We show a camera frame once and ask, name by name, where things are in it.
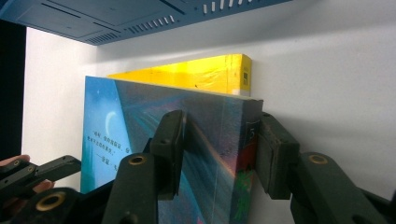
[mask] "black panel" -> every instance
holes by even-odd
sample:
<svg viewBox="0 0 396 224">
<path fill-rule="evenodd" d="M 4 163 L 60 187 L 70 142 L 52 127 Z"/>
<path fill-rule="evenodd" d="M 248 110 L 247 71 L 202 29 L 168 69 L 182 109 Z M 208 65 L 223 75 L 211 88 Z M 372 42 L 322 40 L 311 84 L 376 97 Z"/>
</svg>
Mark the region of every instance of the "black panel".
<svg viewBox="0 0 396 224">
<path fill-rule="evenodd" d="M 0 21 L 0 160 L 21 154 L 26 28 Z"/>
</svg>

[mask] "yellow book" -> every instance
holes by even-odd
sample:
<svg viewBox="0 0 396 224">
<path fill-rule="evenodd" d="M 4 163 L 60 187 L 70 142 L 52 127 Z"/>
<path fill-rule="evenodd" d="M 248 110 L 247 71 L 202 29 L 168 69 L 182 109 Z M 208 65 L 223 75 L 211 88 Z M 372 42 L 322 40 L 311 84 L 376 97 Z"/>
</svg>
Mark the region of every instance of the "yellow book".
<svg viewBox="0 0 396 224">
<path fill-rule="evenodd" d="M 250 96 L 251 59 L 227 54 L 108 75 L 123 80 Z"/>
</svg>

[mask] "white surface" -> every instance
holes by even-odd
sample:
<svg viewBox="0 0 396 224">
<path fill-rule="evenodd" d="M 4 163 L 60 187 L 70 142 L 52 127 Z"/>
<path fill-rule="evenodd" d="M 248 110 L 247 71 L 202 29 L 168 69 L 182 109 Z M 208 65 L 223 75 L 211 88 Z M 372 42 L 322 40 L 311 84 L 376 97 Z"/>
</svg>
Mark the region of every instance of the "white surface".
<svg viewBox="0 0 396 224">
<path fill-rule="evenodd" d="M 295 0 L 93 47 L 28 30 L 22 151 L 38 164 L 80 158 L 84 76 L 225 53 L 253 60 L 252 96 L 355 184 L 396 189 L 396 3 Z M 78 177 L 61 185 L 78 188 Z M 290 202 L 256 183 L 249 223 L 292 223 Z"/>
</svg>

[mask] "metal screw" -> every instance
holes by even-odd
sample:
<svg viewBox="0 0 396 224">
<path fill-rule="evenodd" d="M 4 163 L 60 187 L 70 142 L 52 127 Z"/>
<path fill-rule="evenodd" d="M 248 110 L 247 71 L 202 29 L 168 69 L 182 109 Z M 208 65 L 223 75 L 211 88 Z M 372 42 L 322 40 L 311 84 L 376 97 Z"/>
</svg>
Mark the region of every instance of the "metal screw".
<svg viewBox="0 0 396 224">
<path fill-rule="evenodd" d="M 47 212 L 61 205 L 66 198 L 66 194 L 63 191 L 58 191 L 47 195 L 42 198 L 36 205 L 35 209 L 40 212 Z"/>
<path fill-rule="evenodd" d="M 319 165 L 324 165 L 328 163 L 327 159 L 320 155 L 310 155 L 309 160 Z"/>
<path fill-rule="evenodd" d="M 131 159 L 128 160 L 129 164 L 131 165 L 140 165 L 146 162 L 146 157 L 143 156 L 136 156 L 132 157 Z"/>
</svg>

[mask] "book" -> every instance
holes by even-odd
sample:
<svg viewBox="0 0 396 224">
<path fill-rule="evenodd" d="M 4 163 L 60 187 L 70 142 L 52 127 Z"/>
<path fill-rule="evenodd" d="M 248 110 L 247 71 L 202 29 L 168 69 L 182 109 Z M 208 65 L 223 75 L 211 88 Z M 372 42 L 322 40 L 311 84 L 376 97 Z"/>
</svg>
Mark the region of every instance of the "book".
<svg viewBox="0 0 396 224">
<path fill-rule="evenodd" d="M 162 116 L 185 113 L 179 192 L 159 201 L 160 223 L 246 223 L 262 100 L 86 77 L 81 193 L 115 178 L 142 152 Z"/>
<path fill-rule="evenodd" d="M 251 59 L 245 54 L 226 54 L 117 73 L 107 77 L 250 96 L 251 64 Z"/>
</svg>

